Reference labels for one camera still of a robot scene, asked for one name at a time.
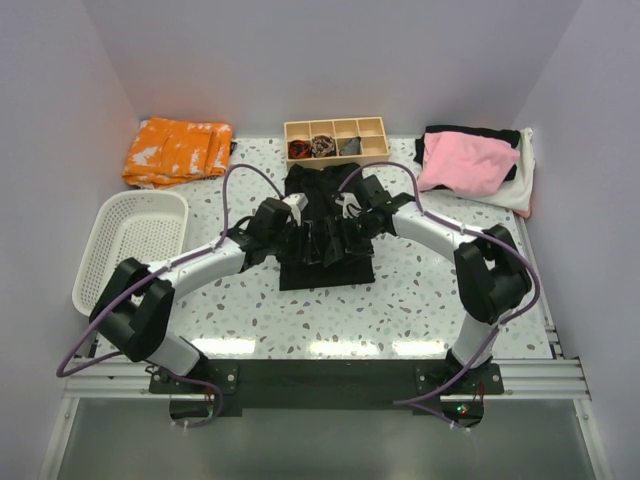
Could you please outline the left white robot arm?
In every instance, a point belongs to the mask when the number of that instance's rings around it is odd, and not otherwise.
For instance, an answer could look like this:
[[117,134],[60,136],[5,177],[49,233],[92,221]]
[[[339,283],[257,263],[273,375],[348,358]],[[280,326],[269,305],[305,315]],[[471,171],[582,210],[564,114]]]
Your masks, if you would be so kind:
[[198,249],[154,264],[122,261],[91,312],[91,324],[129,360],[170,371],[185,392],[200,390],[207,380],[205,356],[168,331],[174,302],[284,252],[286,236],[301,225],[307,204],[302,193],[268,198],[245,227],[227,229]]

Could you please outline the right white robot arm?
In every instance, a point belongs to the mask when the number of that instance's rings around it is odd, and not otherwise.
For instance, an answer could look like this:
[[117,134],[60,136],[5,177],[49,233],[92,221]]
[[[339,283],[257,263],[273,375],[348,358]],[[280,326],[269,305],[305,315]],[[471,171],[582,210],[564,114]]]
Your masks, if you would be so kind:
[[508,229],[496,225],[478,230],[427,211],[416,193],[395,196],[375,176],[364,178],[351,192],[350,175],[338,187],[335,201],[343,215],[357,221],[361,235],[393,235],[416,242],[454,265],[459,300],[465,312],[459,335],[449,348],[445,369],[448,386],[469,392],[481,380],[479,366],[489,361],[501,327],[526,312],[521,303],[539,294],[532,265],[517,250]]

